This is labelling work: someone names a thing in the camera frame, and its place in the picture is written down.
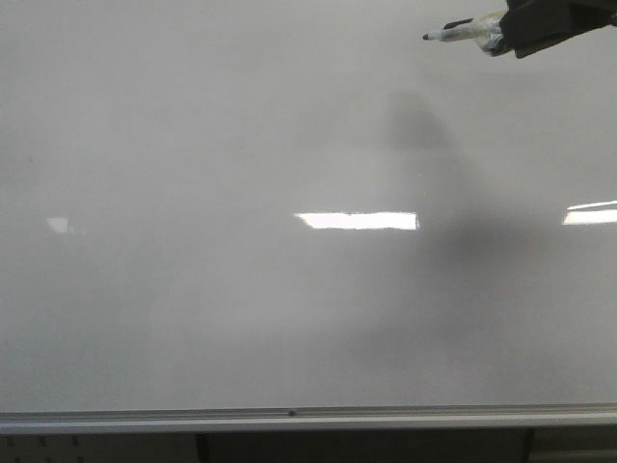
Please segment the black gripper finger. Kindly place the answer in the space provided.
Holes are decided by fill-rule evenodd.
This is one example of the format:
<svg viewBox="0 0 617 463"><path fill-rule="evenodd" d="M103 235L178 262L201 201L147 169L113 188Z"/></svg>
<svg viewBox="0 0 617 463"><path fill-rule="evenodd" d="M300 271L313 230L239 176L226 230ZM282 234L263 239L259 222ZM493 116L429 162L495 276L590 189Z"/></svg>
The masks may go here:
<svg viewBox="0 0 617 463"><path fill-rule="evenodd" d="M508 1L499 27L521 59L576 36L616 25L616 2L604 0Z"/></svg>

